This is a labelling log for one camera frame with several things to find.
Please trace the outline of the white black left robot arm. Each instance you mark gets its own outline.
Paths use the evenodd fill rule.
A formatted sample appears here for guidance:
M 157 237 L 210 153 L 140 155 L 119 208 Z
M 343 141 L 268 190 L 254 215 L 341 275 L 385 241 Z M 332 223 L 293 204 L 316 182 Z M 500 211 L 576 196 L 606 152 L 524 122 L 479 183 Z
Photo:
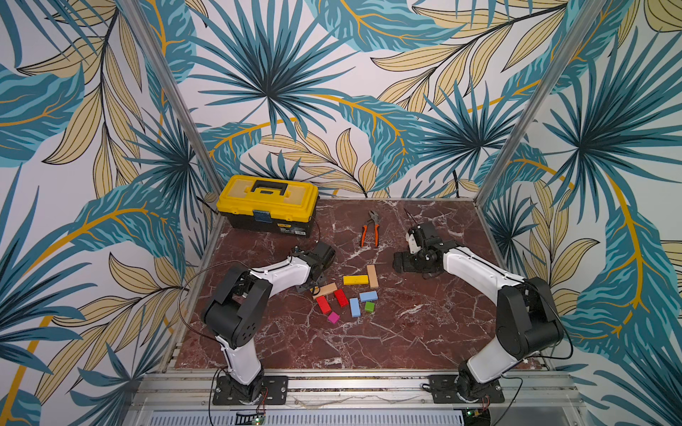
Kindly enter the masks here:
M 289 289 L 312 291 L 332 265 L 336 251 L 325 242 L 312 250 L 295 248 L 286 259 L 261 268 L 231 267 L 212 294 L 202 322 L 227 361 L 230 392 L 243 401 L 257 399 L 263 389 L 264 367 L 255 348 L 268 301 Z

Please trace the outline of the red block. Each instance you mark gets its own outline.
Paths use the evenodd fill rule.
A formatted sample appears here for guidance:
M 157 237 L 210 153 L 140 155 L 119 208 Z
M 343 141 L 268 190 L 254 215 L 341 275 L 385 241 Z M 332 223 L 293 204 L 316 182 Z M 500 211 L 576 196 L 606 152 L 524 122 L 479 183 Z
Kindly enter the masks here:
M 319 296 L 315 301 L 324 315 L 329 315 L 332 312 L 330 304 L 325 296 Z
M 335 296 L 337 303 L 339 304 L 340 307 L 346 307 L 350 305 L 349 300 L 346 296 L 346 293 L 344 292 L 343 289 L 337 289 L 333 292 L 333 295 Z

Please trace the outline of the natural wood long block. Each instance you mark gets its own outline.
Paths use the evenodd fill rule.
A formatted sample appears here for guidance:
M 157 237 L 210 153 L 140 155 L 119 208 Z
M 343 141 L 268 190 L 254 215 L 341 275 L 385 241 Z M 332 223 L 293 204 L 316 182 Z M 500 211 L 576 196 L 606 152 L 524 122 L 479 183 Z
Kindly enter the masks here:
M 367 266 L 367 275 L 368 275 L 368 279 L 369 279 L 369 286 L 372 289 L 377 289 L 379 287 L 378 274 L 377 274 L 376 266 L 374 266 L 374 264 L 369 264 Z

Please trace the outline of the yellow long block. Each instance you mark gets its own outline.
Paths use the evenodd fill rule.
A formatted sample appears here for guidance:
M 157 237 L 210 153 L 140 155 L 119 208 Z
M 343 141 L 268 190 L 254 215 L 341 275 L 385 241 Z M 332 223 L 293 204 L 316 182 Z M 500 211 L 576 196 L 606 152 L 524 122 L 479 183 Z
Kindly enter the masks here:
M 369 285 L 369 276 L 364 275 L 346 275 L 343 277 L 345 286 Z

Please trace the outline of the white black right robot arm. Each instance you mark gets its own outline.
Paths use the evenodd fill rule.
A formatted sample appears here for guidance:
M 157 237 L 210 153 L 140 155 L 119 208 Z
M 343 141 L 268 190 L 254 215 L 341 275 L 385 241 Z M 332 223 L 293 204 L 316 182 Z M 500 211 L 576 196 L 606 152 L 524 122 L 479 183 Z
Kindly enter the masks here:
M 504 373 L 564 339 L 561 317 L 544 280 L 508 272 L 455 241 L 444 241 L 429 222 L 408 229 L 406 241 L 408 250 L 394 254 L 394 271 L 449 273 L 497 307 L 495 336 L 459 367 L 455 392 L 462 401 L 490 397 Z

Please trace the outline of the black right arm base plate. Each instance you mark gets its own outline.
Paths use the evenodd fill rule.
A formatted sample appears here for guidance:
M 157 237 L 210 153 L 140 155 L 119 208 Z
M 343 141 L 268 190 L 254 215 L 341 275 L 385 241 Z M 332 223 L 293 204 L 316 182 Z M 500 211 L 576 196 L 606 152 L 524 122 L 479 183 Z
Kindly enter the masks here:
M 421 388 L 432 395 L 435 404 L 504 402 L 504 394 L 499 381 L 478 383 L 468 376 L 431 375 Z

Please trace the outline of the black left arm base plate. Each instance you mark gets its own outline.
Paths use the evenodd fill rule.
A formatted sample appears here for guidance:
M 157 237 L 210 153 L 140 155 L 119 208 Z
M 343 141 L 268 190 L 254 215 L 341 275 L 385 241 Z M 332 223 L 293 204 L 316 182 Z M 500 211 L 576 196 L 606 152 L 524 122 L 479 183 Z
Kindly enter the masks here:
M 289 390 L 288 376 L 263 376 L 251 384 L 241 384 L 231 376 L 217 379 L 211 403 L 216 406 L 255 405 L 283 406 Z

